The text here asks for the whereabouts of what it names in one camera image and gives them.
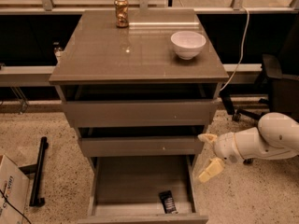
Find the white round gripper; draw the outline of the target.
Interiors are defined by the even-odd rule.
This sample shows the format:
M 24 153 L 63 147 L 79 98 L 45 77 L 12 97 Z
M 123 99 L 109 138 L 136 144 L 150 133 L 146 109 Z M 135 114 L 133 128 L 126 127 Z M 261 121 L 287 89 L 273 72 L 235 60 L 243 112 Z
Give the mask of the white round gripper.
M 225 163 L 236 164 L 244 160 L 238 151 L 234 133 L 225 133 L 220 136 L 212 133 L 201 133 L 198 135 L 198 139 L 210 145 L 215 143 L 213 150 L 218 157 L 211 159 L 209 165 L 198 176 L 201 183 L 205 183 L 220 174 L 224 170 Z

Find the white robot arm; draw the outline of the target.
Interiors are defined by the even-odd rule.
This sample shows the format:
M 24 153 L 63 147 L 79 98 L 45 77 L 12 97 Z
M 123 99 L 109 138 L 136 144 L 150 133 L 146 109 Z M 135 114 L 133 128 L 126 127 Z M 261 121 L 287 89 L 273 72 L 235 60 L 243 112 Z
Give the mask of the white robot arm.
M 216 135 L 201 133 L 198 139 L 212 145 L 215 158 L 199 175 L 201 183 L 218 175 L 226 164 L 249 159 L 283 160 L 299 154 L 299 123 L 287 115 L 271 112 L 258 125 L 241 132 Z

